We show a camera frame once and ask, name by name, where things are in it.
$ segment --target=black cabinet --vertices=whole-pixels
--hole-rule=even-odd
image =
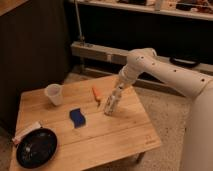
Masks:
[[[14,132],[21,92],[62,82],[70,69],[62,0],[30,0],[0,17],[0,124]]]

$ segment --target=floor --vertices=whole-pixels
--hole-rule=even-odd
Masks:
[[[64,84],[92,79],[78,73],[70,73]],[[190,102],[184,97],[171,95],[135,87],[141,103],[144,105],[150,119],[156,128],[163,145],[160,148],[145,153],[140,164],[135,164],[137,158],[132,156],[99,166],[89,171],[178,171],[185,121]],[[0,170],[7,171],[10,163],[11,137],[0,128]]]

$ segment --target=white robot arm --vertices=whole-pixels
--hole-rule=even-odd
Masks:
[[[213,171],[213,77],[155,59],[152,48],[129,52],[120,70],[117,87],[109,97],[105,114],[111,114],[121,91],[138,76],[149,73],[192,100],[181,160],[181,171]]]

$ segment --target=white cup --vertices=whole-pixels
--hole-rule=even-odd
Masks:
[[[45,90],[44,94],[50,99],[50,101],[55,105],[62,104],[62,86],[60,84],[50,84]]]

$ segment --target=blue sponge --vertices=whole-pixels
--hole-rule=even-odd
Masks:
[[[86,124],[86,119],[82,115],[80,108],[70,111],[70,119],[74,122],[74,127],[78,128]]]

